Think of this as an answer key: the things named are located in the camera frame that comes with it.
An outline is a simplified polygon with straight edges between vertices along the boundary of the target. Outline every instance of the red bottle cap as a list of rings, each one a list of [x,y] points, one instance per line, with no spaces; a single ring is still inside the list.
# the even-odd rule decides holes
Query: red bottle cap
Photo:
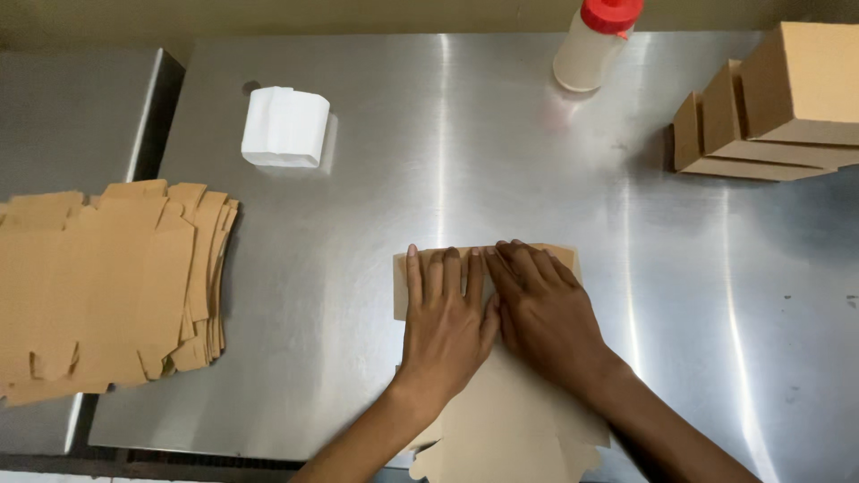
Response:
[[[643,0],[584,0],[582,21],[600,34],[626,32],[642,13]]]

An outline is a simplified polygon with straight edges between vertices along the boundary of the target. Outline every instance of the stainless steel table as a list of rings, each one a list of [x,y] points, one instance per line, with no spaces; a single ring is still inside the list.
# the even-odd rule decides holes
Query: stainless steel table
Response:
[[[591,95],[561,34],[198,43],[161,165],[243,202],[227,353],[102,397],[93,444],[303,460],[400,360],[391,255],[576,245],[607,342],[766,481],[859,480],[859,169],[792,183],[672,174],[667,129],[749,33],[635,34]],[[324,95],[323,167],[240,154],[254,83]],[[587,480],[640,480],[617,451]]]
[[[0,52],[0,201],[151,177],[183,74],[154,48]],[[0,453],[69,452],[81,402],[0,402]]]

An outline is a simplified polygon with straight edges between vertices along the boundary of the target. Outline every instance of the white plastic bottle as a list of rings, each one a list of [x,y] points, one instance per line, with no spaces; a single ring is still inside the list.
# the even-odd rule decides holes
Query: white plastic bottle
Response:
[[[602,85],[629,41],[642,6],[643,0],[584,0],[552,64],[557,81],[576,92]]]

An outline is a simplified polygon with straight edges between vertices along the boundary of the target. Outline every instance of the right hand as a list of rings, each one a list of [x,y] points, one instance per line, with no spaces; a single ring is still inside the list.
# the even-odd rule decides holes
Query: right hand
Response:
[[[486,262],[502,298],[505,345],[544,378],[597,405],[602,383],[629,366],[603,341],[588,294],[573,272],[551,252],[518,240],[487,248]]]

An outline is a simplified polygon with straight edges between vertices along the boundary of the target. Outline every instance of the stack of cardboard blanks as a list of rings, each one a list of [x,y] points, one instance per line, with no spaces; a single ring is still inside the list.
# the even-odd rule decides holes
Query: stack of cardboard blanks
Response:
[[[225,347],[224,248],[239,203],[205,185],[114,184],[0,205],[7,406],[210,364]]]
[[[674,116],[683,173],[798,180],[859,164],[859,25],[784,22]]]

